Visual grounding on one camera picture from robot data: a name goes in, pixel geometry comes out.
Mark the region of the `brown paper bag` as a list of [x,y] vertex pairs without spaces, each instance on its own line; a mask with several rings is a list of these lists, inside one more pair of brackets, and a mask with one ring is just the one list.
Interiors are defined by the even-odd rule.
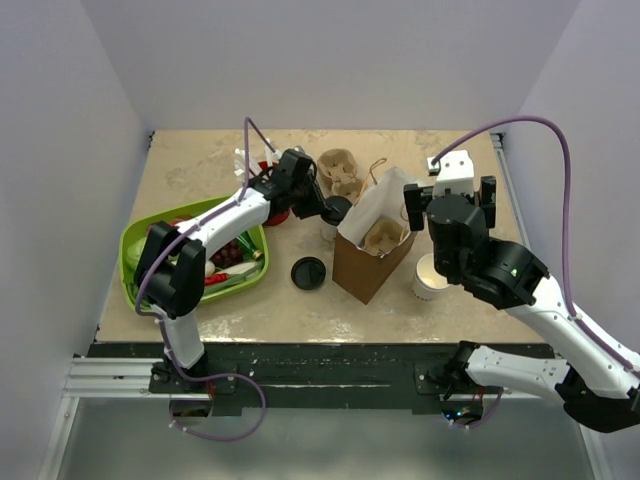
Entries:
[[367,184],[337,227],[332,280],[368,304],[410,252],[404,186],[416,179],[399,167],[383,171],[381,158],[369,168]]

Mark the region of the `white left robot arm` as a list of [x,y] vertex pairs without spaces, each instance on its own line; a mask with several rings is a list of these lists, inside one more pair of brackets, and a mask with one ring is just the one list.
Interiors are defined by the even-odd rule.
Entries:
[[286,210],[300,219],[330,211],[316,163],[296,149],[285,150],[275,166],[204,213],[176,226],[159,221],[150,227],[134,274],[135,311],[156,318],[165,354],[175,363],[171,378],[183,391],[196,392],[207,380],[195,316],[205,290],[206,261]]

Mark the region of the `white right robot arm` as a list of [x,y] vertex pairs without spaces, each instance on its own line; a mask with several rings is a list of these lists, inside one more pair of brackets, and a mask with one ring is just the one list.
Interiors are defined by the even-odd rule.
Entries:
[[448,284],[535,331],[556,352],[532,358],[462,341],[432,382],[445,394],[474,387],[512,389],[561,403],[600,433],[639,423],[639,355],[611,337],[569,300],[548,267],[525,246],[493,238],[486,207],[431,186],[403,188],[411,231],[428,230],[434,267]]

